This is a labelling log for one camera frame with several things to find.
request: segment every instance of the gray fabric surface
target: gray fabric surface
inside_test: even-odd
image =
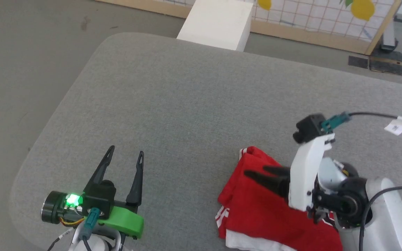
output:
[[[42,223],[52,190],[79,192],[110,145],[106,178],[117,200],[145,152],[145,231],[135,251],[225,250],[216,199],[255,145],[289,165],[297,121],[310,113],[377,111],[402,116],[402,85],[172,38],[120,33],[96,50],[29,152],[12,188],[19,232],[47,248],[63,227]],[[356,117],[336,130],[327,154],[362,175],[402,184],[402,135],[389,119]],[[69,244],[69,238],[56,245]]]

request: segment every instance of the lemon picture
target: lemon picture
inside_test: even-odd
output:
[[[370,0],[353,0],[351,13],[356,18],[368,21],[375,13],[375,5]]]
[[[271,0],[258,0],[258,5],[265,10],[271,9]]]

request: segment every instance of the wooden frame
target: wooden frame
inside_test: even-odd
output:
[[[159,2],[155,0],[96,0],[99,2],[112,3],[131,8],[161,13],[169,16],[187,18],[190,13],[190,7],[173,5],[171,3]],[[384,30],[390,21],[392,21],[402,0],[394,0],[394,4],[389,10],[378,32],[373,37],[371,43],[356,38],[342,37],[322,32],[310,32],[290,26],[272,24],[268,22],[252,20],[251,32],[270,35],[278,38],[286,38],[295,41],[301,41],[320,46],[331,47],[344,51],[356,52],[359,54],[370,55],[376,44],[378,44]]]

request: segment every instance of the green led light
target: green led light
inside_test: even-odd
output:
[[[80,196],[76,194],[70,194],[69,197],[66,199],[66,205],[75,207],[80,205]]]

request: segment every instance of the gray floor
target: gray floor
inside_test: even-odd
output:
[[[90,0],[0,0],[0,207],[8,206],[18,168],[97,46],[120,32],[176,37],[183,22]],[[402,24],[397,37],[402,52]],[[256,34],[246,51],[402,83],[402,77],[347,66],[345,51]],[[32,216],[32,224],[39,220]],[[14,232],[8,214],[0,221],[7,223],[0,250],[38,249]]]

